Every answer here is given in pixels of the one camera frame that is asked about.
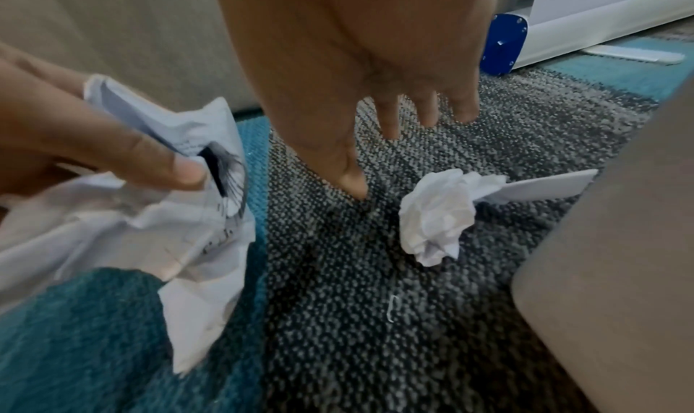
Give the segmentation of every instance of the folded paper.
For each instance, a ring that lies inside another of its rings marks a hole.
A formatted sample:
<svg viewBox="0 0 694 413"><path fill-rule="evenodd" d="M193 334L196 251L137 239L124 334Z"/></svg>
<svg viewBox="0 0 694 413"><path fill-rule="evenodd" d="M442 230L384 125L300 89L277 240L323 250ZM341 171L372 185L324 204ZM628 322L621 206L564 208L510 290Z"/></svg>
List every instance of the folded paper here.
<svg viewBox="0 0 694 413"><path fill-rule="evenodd" d="M100 75L85 100L206 165L205 188L158 191L92 174L11 202L0 225L0 313L94 268L144 271L166 282L159 297L173 371L187 372L234 311L255 239L234 118L222 98L174 113Z"/></svg>
<svg viewBox="0 0 694 413"><path fill-rule="evenodd" d="M506 183L506 176L460 169L427 174L400 203L400 244L425 267L458 259L458 239L475 223L474 203L553 200L579 195L596 169Z"/></svg>

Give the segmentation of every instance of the hand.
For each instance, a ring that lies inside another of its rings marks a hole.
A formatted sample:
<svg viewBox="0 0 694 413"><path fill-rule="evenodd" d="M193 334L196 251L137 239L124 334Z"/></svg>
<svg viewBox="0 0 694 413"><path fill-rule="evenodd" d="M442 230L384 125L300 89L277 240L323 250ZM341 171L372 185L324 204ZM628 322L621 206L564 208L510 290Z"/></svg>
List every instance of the hand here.
<svg viewBox="0 0 694 413"><path fill-rule="evenodd" d="M82 100L87 75L0 43L0 194L33 195L70 162L147 187L197 190L206 170Z"/></svg>
<svg viewBox="0 0 694 413"><path fill-rule="evenodd" d="M367 195L354 142L356 104L371 96L386 139L398 97L420 123L479 113L478 66L496 0L220 0L239 61L278 134L323 179Z"/></svg>

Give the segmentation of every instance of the white paper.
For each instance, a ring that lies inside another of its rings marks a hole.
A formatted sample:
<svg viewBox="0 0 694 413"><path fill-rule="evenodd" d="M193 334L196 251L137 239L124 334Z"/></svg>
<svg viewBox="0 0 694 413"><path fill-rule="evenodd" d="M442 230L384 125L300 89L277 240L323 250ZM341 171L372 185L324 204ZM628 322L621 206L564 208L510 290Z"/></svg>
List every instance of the white paper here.
<svg viewBox="0 0 694 413"><path fill-rule="evenodd" d="M458 259L458 240L475 223L474 203L553 200L579 195L596 169L506 184L506 176L460 169L427 174L400 203L400 245L425 267Z"/></svg>
<svg viewBox="0 0 694 413"><path fill-rule="evenodd" d="M187 372L234 311L255 239L234 118L222 98L173 113L98 75L87 82L85 100L202 164L195 156L210 147L225 195L211 176L202 191L164 192L95 174L14 205L0 225L0 313L83 271L141 270L168 282L159 295L173 371Z"/></svg>

